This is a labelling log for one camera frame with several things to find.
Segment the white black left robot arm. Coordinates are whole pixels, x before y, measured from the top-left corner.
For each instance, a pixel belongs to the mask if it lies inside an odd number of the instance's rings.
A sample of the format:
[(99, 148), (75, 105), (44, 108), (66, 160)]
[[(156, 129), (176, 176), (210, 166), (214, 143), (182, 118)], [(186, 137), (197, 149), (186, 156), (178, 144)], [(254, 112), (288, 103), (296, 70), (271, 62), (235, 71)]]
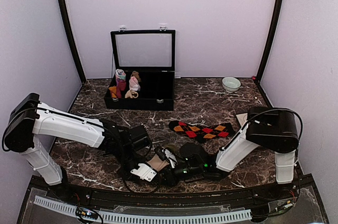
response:
[(143, 126), (128, 129), (112, 121), (72, 115), (40, 102), (39, 95), (31, 93), (11, 112), (2, 148), (24, 156), (63, 201), (74, 197), (74, 188), (67, 184), (66, 171), (42, 146), (39, 135), (68, 139), (114, 155), (125, 180), (150, 182), (157, 175), (145, 158), (137, 155), (137, 151), (151, 144)]

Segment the black argyle orange red sock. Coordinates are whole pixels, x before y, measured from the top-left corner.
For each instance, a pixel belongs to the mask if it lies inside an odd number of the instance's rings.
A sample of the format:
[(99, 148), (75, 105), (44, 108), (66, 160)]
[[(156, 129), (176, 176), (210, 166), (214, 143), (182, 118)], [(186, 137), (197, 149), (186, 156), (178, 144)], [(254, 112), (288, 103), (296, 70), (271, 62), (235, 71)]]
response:
[(196, 140), (198, 143), (205, 143), (210, 139), (233, 137), (235, 131), (230, 123), (223, 123), (212, 126), (191, 125), (178, 120), (171, 121), (169, 129), (179, 135)]

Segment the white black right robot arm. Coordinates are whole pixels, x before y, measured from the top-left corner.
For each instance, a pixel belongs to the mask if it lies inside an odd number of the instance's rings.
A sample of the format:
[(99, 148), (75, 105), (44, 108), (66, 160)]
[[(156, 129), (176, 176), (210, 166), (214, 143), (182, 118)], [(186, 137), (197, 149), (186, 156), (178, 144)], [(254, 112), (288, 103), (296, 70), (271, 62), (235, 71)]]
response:
[(267, 148), (275, 153), (276, 183), (270, 187), (269, 194), (280, 200), (290, 191), (294, 179), (294, 167), (298, 161), (298, 147), (303, 129), (300, 115), (287, 108), (251, 107), (247, 120), (231, 141), (211, 155), (201, 143), (207, 135), (216, 135), (216, 129), (206, 128), (200, 135), (187, 124), (170, 122), (170, 129), (195, 138), (198, 143), (186, 143), (179, 149), (179, 162), (161, 171), (162, 182), (175, 186), (180, 181), (197, 177), (200, 180), (220, 181), (226, 178), (234, 168), (253, 150)]

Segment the striped beige maroon sock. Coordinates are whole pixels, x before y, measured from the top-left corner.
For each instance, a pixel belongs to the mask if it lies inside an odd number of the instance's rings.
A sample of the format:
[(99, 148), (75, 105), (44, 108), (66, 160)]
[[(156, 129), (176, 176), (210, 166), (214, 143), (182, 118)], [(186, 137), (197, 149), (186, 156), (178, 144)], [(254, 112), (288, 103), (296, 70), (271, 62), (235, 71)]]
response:
[(174, 153), (175, 156), (177, 156), (178, 154), (178, 148), (173, 144), (167, 144), (164, 147), (162, 146), (156, 147), (154, 149), (155, 155), (149, 161), (146, 162), (146, 164), (151, 166), (156, 172), (161, 171), (167, 166), (171, 168), (170, 164), (165, 160), (165, 154), (163, 153), (163, 150), (165, 148), (168, 148), (172, 153)]

